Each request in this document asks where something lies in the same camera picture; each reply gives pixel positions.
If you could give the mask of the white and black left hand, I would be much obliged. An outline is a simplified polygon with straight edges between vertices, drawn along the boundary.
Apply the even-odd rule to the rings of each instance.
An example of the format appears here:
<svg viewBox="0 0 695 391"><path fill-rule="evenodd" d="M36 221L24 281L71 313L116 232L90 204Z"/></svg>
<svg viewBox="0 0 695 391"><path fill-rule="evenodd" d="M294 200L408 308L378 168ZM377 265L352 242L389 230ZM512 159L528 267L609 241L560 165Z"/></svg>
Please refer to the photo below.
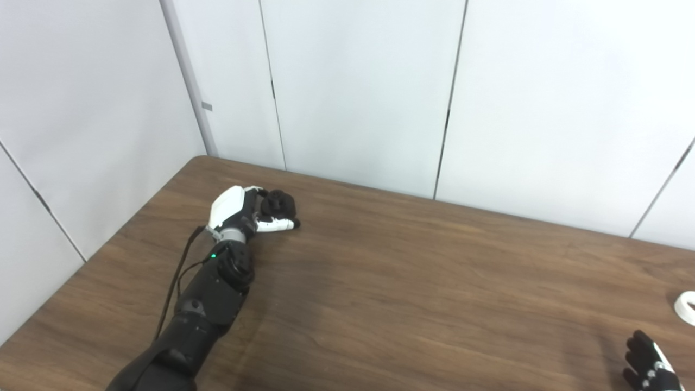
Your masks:
<svg viewBox="0 0 695 391"><path fill-rule="evenodd" d="M213 201L207 230L221 235L236 230L246 238L258 233L283 232L301 226L293 196L258 186L233 186Z"/></svg>

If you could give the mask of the white and black right hand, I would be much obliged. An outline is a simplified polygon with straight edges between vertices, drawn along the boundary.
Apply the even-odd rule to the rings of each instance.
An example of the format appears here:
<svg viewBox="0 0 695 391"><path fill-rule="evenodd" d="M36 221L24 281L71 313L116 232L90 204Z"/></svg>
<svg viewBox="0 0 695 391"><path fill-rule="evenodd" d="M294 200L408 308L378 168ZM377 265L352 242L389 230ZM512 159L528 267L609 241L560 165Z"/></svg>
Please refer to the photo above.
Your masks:
<svg viewBox="0 0 695 391"><path fill-rule="evenodd" d="M662 349L645 332L635 331L626 342L623 378L633 390L683 390L684 386Z"/></svg>

